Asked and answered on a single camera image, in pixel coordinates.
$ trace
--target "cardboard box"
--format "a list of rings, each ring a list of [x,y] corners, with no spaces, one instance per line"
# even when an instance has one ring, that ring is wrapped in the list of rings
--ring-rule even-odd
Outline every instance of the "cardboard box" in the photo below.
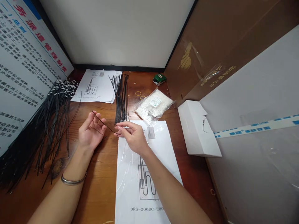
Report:
[[[202,99],[298,24],[298,0],[198,1],[165,70],[174,106]]]
[[[198,101],[186,100],[178,108],[189,155],[222,157],[215,135]]]

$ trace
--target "left hand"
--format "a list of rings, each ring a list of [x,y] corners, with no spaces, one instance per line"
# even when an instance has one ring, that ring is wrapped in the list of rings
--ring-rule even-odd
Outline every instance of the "left hand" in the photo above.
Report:
[[[87,119],[79,128],[79,147],[87,150],[96,149],[102,141],[107,128],[102,123],[105,122],[106,119],[101,119],[101,114],[95,110],[93,110],[93,112],[88,114]]]

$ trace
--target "hand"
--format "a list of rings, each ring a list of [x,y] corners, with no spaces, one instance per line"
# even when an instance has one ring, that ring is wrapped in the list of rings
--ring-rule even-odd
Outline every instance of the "hand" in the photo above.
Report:
[[[79,147],[87,150],[95,150],[104,137],[106,126],[102,122],[106,119],[101,119],[101,114],[95,110],[88,114],[87,119],[79,128]]]
[[[143,128],[135,123],[125,121],[116,124],[117,126],[115,129],[118,130],[117,133],[114,133],[115,136],[118,137],[125,137],[127,143],[133,152],[143,156],[147,152],[151,151],[151,148],[148,146],[144,133]]]

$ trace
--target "brown cardboard box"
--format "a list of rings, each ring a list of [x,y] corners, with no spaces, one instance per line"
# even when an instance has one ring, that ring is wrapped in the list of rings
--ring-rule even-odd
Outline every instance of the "brown cardboard box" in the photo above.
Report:
[[[165,70],[175,107],[202,99],[298,24],[299,0],[199,0]]]

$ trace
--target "printed diagram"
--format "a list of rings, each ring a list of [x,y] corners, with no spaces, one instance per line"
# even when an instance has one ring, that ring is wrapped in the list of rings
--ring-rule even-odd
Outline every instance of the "printed diagram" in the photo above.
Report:
[[[138,174],[140,200],[159,200],[149,170],[141,156],[139,156]]]
[[[84,95],[95,95],[97,93],[98,85],[92,84],[93,79],[91,78],[90,83],[87,85]]]

